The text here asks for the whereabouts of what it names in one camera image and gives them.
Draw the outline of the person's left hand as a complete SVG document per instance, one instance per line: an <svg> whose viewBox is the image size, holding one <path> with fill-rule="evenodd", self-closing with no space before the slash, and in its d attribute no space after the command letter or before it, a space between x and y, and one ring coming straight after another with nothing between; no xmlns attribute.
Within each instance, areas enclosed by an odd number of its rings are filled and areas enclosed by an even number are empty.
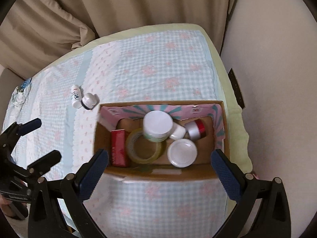
<svg viewBox="0 0 317 238"><path fill-rule="evenodd" d="M13 218L16 220L24 220L29 215L26 205L21 202L12 202L4 198L2 195L0 195L0 204L1 210L9 218ZM18 213L12 209L12 204L19 211Z"/></svg>

